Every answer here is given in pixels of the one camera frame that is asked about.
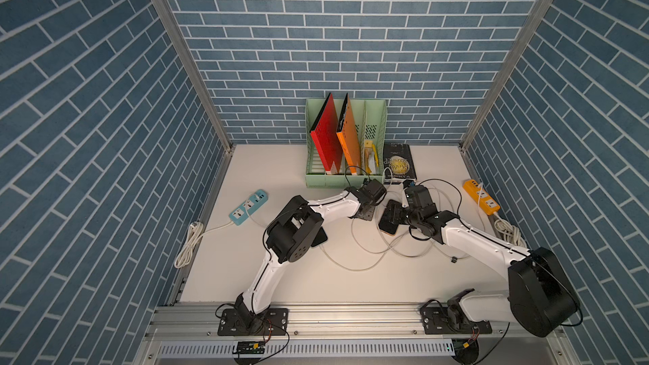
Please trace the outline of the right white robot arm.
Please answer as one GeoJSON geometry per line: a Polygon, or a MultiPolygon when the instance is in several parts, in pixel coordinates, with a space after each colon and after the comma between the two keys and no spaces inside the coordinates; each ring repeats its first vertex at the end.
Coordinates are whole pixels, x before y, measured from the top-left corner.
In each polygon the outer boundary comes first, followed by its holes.
{"type": "Polygon", "coordinates": [[[458,327],[463,323],[517,323],[530,334],[545,337],[554,329],[583,322],[578,295],[556,255],[547,248],[515,246],[464,223],[452,211],[440,211],[429,189],[408,180],[403,185],[408,226],[437,244],[460,250],[507,281],[507,289],[478,292],[472,288],[447,302],[458,327]]]}

